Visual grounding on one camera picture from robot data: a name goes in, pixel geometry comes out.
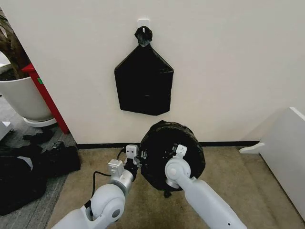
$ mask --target carpet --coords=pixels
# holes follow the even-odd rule
[[[260,155],[241,155],[236,147],[205,147],[206,181],[237,213],[250,229],[305,229],[304,222],[273,177]],[[92,174],[107,173],[107,163],[120,149],[80,150],[80,171],[68,175],[47,228],[90,199]],[[106,184],[104,176],[97,186]],[[183,191],[164,198],[138,171],[126,198],[121,219],[111,229],[206,229],[197,213],[188,205]]]

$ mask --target gray rug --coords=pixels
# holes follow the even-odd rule
[[[23,140],[23,135],[34,135],[41,133],[40,128],[27,126],[12,107],[3,97],[0,97],[0,120],[10,121],[13,125],[13,131],[8,133],[1,141],[0,146],[21,147],[29,145],[29,142]],[[63,141],[66,146],[75,145],[72,135],[64,135],[60,128],[55,125],[52,128],[53,138],[40,146],[43,151],[51,149],[55,142]],[[33,201],[19,210],[16,210],[6,216],[0,216],[1,229],[44,229],[53,212],[55,203],[61,192],[67,176],[49,179],[45,194],[38,200]]]

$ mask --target black cable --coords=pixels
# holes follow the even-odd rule
[[[91,195],[91,197],[93,197],[93,194],[95,192],[95,174],[100,174],[100,175],[103,175],[103,176],[106,176],[106,177],[111,177],[111,175],[109,175],[109,174],[105,174],[105,173],[101,173],[99,171],[95,171],[93,173],[93,187],[92,187],[92,195]]]
[[[120,150],[119,154],[118,154],[117,157],[116,157],[117,160],[119,160],[121,153],[124,152],[124,149],[125,149],[125,148],[123,148],[123,149]],[[106,177],[111,177],[110,174],[105,174],[105,173],[102,173],[102,172],[99,172],[99,171],[95,171],[95,172],[93,173],[93,187],[92,187],[92,195],[91,195],[91,197],[93,197],[93,195],[94,195],[94,193],[95,193],[95,174],[100,174],[100,175],[103,175],[103,176],[106,176]]]
[[[121,149],[121,151],[120,151],[119,154],[117,155],[117,157],[116,157],[117,160],[119,160],[121,153],[124,152],[124,149],[125,149],[125,148]]]

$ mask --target black plastic bag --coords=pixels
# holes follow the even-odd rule
[[[120,108],[163,114],[170,110],[173,68],[151,47],[149,28],[138,28],[135,36],[139,45],[114,70]]]
[[[74,146],[65,146],[62,141],[54,148],[46,150],[34,159],[34,170],[47,178],[59,177],[81,169],[78,150]]]
[[[141,174],[158,190],[181,190],[165,182],[165,165],[176,155],[173,147],[179,144],[187,147],[183,159],[191,167],[190,177],[198,178],[205,168],[203,149],[188,127],[162,120],[154,124],[141,141],[140,152],[146,154],[146,158],[141,161]]]
[[[33,200],[46,190],[46,179],[15,156],[0,157],[0,215],[9,214]]]

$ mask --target baseboard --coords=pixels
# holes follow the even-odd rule
[[[208,146],[254,146],[258,141],[239,141],[239,142],[200,142],[203,147]],[[100,149],[100,148],[122,148],[126,145],[140,143],[103,143],[103,144],[77,144],[78,149]]]

